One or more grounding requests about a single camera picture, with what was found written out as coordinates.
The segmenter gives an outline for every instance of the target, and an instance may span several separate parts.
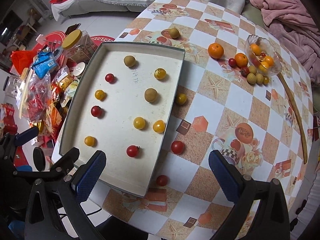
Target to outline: fruit bowl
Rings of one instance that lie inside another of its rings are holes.
[[[261,54],[266,54],[266,56],[270,56],[273,60],[273,65],[269,66],[268,68],[263,66],[265,61],[265,56],[255,55],[250,45],[256,44],[260,47]],[[264,76],[274,76],[281,72],[282,65],[280,63],[279,57],[271,45],[270,41],[265,38],[259,37],[257,35],[249,35],[247,41],[245,42],[245,53],[249,59],[250,65],[254,65],[257,68],[257,71]]]

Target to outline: screw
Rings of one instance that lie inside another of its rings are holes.
[[[72,178],[71,175],[66,175],[66,176],[64,176],[63,180],[64,180],[64,181],[70,181],[71,178]]]
[[[245,180],[251,180],[251,176],[248,175],[248,174],[244,174],[244,175],[243,175],[243,178],[244,178]]]
[[[36,184],[36,185],[39,185],[40,183],[41,183],[41,179],[36,179],[36,180],[35,180],[35,184]]]
[[[278,179],[272,179],[272,182],[276,185],[279,185],[280,184],[280,181]]]

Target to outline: checkered tablecloth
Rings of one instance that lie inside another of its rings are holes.
[[[176,27],[173,40],[166,29]],[[186,50],[178,92],[188,101],[174,105],[154,179],[145,198],[109,189],[103,208],[125,222],[165,239],[209,239],[230,212],[229,202],[208,165],[213,149],[234,161],[242,174],[255,180],[281,181],[290,209],[300,188],[303,164],[298,124],[277,76],[267,86],[251,86],[239,69],[228,65],[244,53],[250,34],[267,38],[279,53],[283,76],[294,94],[310,152],[313,104],[310,78],[292,53],[246,18],[202,0],[156,0],[116,41],[151,42]],[[209,57],[207,47],[217,42],[224,58]],[[174,140],[184,142],[183,154],[170,151]],[[155,178],[167,175],[165,187]],[[258,207],[252,210],[239,236],[246,234]]]

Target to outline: pink blanket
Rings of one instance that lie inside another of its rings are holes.
[[[300,0],[250,0],[269,32],[284,44],[320,85],[320,32]]]

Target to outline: plastic jar with yellow lid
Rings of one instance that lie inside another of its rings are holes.
[[[88,64],[98,46],[93,42],[86,31],[75,30],[63,41],[64,55],[77,64]]]

